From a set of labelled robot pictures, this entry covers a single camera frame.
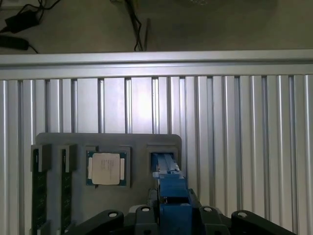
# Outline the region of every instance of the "gray floor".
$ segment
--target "gray floor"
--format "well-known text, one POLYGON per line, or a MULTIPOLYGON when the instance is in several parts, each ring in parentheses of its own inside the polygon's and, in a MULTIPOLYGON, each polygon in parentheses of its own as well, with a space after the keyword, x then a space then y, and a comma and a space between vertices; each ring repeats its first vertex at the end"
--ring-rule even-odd
MULTIPOLYGON (((140 0, 140 19, 151 19, 148 50, 313 48, 312 0, 208 1, 196 6, 188 0, 140 0)), ((0 10, 0 28, 15 12, 0 10)), ((123 3, 109 0, 63 0, 40 26, 16 36, 40 53, 132 51, 135 44, 123 3)))

